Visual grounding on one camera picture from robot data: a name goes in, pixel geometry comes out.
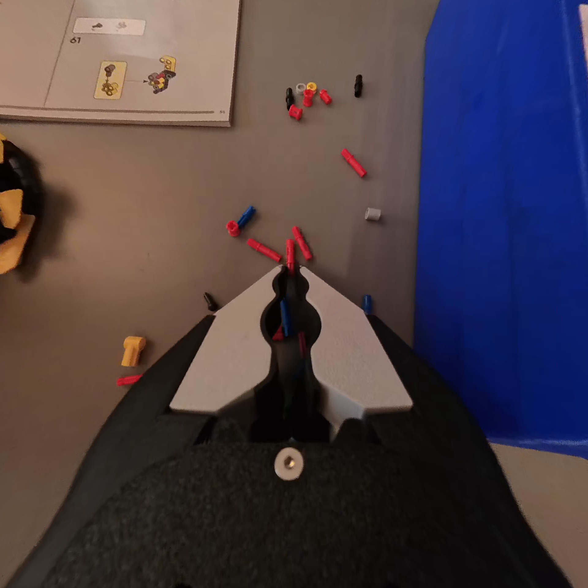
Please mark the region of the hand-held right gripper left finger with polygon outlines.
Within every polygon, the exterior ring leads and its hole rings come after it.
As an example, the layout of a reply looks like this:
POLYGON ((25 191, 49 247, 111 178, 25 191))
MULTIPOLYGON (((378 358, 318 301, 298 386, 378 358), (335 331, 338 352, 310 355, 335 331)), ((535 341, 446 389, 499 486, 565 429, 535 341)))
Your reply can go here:
POLYGON ((283 269, 273 268, 214 314, 172 398, 172 411, 217 416, 252 398, 267 380, 272 345, 262 318, 276 299, 274 282, 283 269))

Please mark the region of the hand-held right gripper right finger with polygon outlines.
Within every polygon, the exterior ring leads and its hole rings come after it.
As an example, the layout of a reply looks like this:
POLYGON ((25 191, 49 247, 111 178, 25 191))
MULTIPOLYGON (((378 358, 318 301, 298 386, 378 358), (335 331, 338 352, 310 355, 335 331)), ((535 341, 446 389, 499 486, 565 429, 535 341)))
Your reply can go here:
POLYGON ((413 401, 363 310, 308 268, 300 274, 308 284, 306 300, 320 319, 311 364, 323 417, 363 419, 411 410, 413 401))

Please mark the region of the pile of red blue pins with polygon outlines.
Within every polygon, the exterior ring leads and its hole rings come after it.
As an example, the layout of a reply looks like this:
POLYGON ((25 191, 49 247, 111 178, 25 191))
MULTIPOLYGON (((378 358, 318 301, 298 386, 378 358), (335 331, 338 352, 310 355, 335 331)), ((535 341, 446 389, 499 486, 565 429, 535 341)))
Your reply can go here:
MULTIPOLYGON (((347 149, 342 149, 341 155, 344 158, 344 160, 354 169, 354 171, 361 178, 365 177, 367 173, 366 170, 360 163, 358 163, 355 157, 347 149)), ((292 235, 294 237, 296 246, 299 247, 301 253, 303 254, 303 257, 305 258, 305 261, 310 261, 313 258, 313 255, 309 248, 309 245, 306 243, 305 238, 303 237, 300 228, 297 226, 292 227, 292 235)), ((254 251, 259 252, 260 254, 275 261, 276 263, 282 261, 282 256, 280 254, 278 254, 271 248, 265 246, 264 244, 256 241, 255 239, 249 238, 247 240, 247 245, 251 247, 254 251)), ((364 295, 364 298, 362 299, 362 310, 364 311, 364 313, 370 314, 372 306, 373 305, 371 302, 371 296, 364 295)), ((116 384, 117 386, 131 386, 138 382, 141 377, 141 374, 122 377, 116 381, 116 384)))

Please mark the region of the lego car model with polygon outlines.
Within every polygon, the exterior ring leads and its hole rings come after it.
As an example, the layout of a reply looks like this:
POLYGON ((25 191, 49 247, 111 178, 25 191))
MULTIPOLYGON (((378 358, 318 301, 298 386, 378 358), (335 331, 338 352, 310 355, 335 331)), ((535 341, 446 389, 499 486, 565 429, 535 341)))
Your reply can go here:
POLYGON ((1 135, 1 275, 17 270, 30 256, 45 195, 36 162, 1 135))

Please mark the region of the small cluster of lego connectors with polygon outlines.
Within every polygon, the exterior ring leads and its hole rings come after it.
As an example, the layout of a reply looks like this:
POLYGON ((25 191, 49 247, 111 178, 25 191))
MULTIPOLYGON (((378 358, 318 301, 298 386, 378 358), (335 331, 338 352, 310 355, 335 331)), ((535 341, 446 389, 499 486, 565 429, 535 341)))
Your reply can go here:
POLYGON ((315 82, 299 83, 294 88, 286 88, 286 109, 289 118, 294 121, 300 122, 305 109, 313 107, 315 102, 331 107, 334 99, 326 88, 320 88, 315 82))

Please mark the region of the lego instruction booklet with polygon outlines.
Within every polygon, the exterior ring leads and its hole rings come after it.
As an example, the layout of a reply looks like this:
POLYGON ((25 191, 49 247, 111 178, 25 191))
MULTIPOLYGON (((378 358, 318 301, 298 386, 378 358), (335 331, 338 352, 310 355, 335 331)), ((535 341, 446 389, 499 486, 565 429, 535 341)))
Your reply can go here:
POLYGON ((1 118, 231 125, 241 1, 1 1, 1 118))

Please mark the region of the blue plastic bin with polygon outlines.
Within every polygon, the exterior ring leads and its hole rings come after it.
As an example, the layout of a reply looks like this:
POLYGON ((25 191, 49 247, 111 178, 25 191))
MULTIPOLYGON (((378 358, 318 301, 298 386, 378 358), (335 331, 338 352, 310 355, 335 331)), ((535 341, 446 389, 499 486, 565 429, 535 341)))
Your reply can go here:
POLYGON ((587 1, 440 1, 415 349, 493 443, 587 459, 587 1))

